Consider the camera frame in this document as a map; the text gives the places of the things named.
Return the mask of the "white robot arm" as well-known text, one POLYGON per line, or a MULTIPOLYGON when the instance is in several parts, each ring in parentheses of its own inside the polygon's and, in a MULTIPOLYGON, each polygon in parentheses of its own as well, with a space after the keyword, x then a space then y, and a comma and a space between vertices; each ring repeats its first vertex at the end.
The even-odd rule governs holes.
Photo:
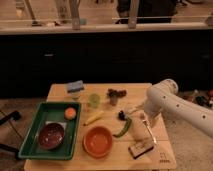
POLYGON ((131 112, 143 110, 149 119, 156 118, 162 111, 182 117, 195 128, 213 138, 213 111, 177 96, 178 84, 165 79, 151 85, 146 99, 131 112))

